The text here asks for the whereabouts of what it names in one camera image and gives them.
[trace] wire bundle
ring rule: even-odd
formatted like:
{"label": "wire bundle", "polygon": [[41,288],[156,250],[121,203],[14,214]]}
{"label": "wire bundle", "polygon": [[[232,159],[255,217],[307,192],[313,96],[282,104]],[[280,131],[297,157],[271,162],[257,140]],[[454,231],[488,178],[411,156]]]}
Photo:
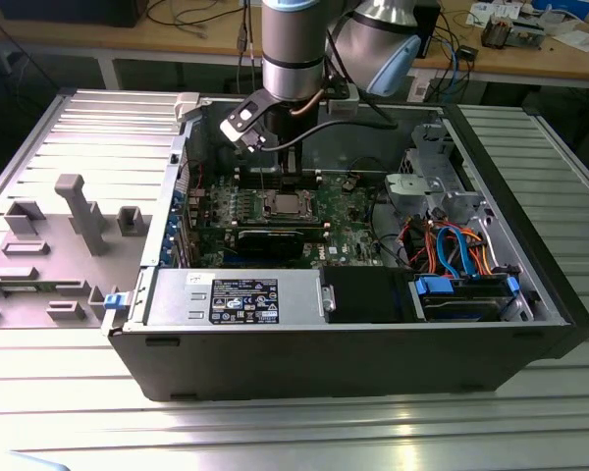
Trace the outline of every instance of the wire bundle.
{"label": "wire bundle", "polygon": [[[436,95],[437,100],[439,99],[439,97],[441,95],[444,95],[444,101],[445,101],[450,96],[458,94],[458,93],[461,93],[461,96],[460,96],[460,101],[461,101],[462,98],[464,97],[464,93],[465,93],[466,89],[469,87],[469,82],[471,80],[471,72],[473,72],[473,62],[469,62],[468,60],[465,59],[465,62],[467,64],[467,72],[461,78],[457,78],[457,74],[458,74],[458,70],[459,70],[459,60],[458,60],[458,56],[456,54],[456,50],[458,49],[458,47],[460,47],[460,40],[458,39],[458,36],[452,32],[452,29],[450,27],[450,22],[448,21],[447,17],[443,13],[443,9],[441,11],[440,18],[445,23],[445,27],[435,26],[436,32],[432,36],[432,39],[434,39],[435,41],[439,41],[441,43],[441,45],[444,46],[444,49],[443,49],[444,54],[450,60],[450,63],[448,64],[447,68],[445,69],[445,72],[443,73],[443,76],[441,77],[441,79],[439,80],[437,85],[432,88],[432,91],[430,92],[430,94],[425,98],[425,101],[430,101],[432,99],[432,97],[435,95]],[[447,37],[442,36],[439,31],[445,33],[447,35]],[[445,78],[448,76],[448,73],[450,71],[453,71],[452,72],[452,80],[450,81],[449,85],[442,88],[443,80],[445,80]]]}
{"label": "wire bundle", "polygon": [[[488,262],[487,243],[471,229],[445,221],[434,223],[424,221],[423,226],[419,228],[415,227],[413,220],[408,220],[399,235],[399,241],[404,245],[409,229],[421,230],[425,245],[408,260],[407,265],[411,269],[419,273],[460,278],[460,273],[452,263],[458,253],[462,268],[468,276],[493,275]],[[457,244],[449,259],[445,254],[445,241],[453,241]],[[416,263],[424,252],[427,255],[427,262],[417,267]]]}

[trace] power supply label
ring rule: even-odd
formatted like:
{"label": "power supply label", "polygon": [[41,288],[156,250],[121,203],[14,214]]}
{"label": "power supply label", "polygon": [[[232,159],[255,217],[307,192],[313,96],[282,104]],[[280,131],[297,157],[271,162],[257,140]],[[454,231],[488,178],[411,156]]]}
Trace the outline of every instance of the power supply label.
{"label": "power supply label", "polygon": [[209,322],[279,324],[277,280],[214,280]]}

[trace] desk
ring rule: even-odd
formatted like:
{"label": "desk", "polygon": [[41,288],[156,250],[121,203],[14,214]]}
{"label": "desk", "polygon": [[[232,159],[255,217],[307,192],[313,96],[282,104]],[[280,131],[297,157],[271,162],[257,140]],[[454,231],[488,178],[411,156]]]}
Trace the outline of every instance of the desk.
{"label": "desk", "polygon": [[[443,0],[447,12],[465,10],[470,0]],[[210,16],[235,9],[237,0],[223,0],[209,10]],[[256,55],[261,55],[261,12],[252,9],[257,43]],[[162,6],[153,13],[156,18],[170,21],[169,10]],[[480,46],[481,29],[463,28],[453,22],[455,14],[448,14],[452,30],[463,44],[480,49],[471,77],[476,80],[506,83],[526,83],[589,88],[589,53],[565,46],[547,38],[542,50],[507,48],[495,50]],[[464,26],[465,15],[456,18]],[[4,28],[30,53],[93,57],[98,61],[105,85],[119,89],[122,83],[114,61],[136,59],[199,64],[234,65],[238,60],[236,38],[241,13],[231,14],[206,24],[206,39],[161,26],[142,19],[134,28],[109,26],[63,25],[40,22],[11,22],[2,20]],[[0,32],[0,50],[16,51],[15,46]],[[425,59],[415,61],[410,75],[416,77],[410,99],[422,100],[431,79],[440,77],[448,66],[443,51],[432,44]]]}

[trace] power connector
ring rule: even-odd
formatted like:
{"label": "power connector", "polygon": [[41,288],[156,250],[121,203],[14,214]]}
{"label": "power connector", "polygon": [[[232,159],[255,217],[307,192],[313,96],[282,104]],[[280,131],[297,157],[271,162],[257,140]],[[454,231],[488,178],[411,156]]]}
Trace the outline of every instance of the power connector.
{"label": "power connector", "polygon": [[471,63],[475,62],[475,59],[478,57],[478,50],[474,49],[473,47],[460,45],[456,50],[455,55],[459,59],[464,59],[465,61]]}

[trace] gray plastic peg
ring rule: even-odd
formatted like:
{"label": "gray plastic peg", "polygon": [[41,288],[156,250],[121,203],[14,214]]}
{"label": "gray plastic peg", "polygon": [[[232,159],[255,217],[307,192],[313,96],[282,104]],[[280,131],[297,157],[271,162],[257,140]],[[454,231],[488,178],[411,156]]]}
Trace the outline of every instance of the gray plastic peg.
{"label": "gray plastic peg", "polygon": [[105,241],[102,239],[100,229],[85,197],[82,187],[85,181],[78,174],[61,174],[55,183],[56,193],[65,198],[72,216],[75,218],[80,235],[89,249],[89,253],[96,256],[105,251]]}

